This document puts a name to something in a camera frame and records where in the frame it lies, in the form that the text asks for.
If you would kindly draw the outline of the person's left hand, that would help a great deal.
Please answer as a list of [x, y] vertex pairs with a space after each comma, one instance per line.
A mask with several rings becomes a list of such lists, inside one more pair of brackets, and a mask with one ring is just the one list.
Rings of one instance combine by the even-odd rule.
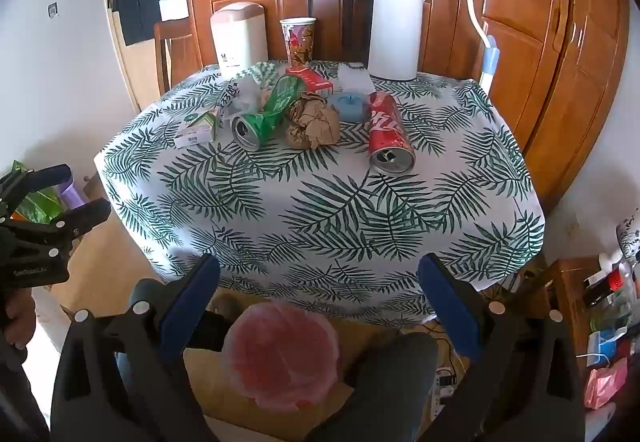
[[26, 348], [36, 329], [35, 301], [32, 289], [15, 289], [6, 298], [6, 316], [9, 324], [4, 329], [4, 338], [18, 350]]

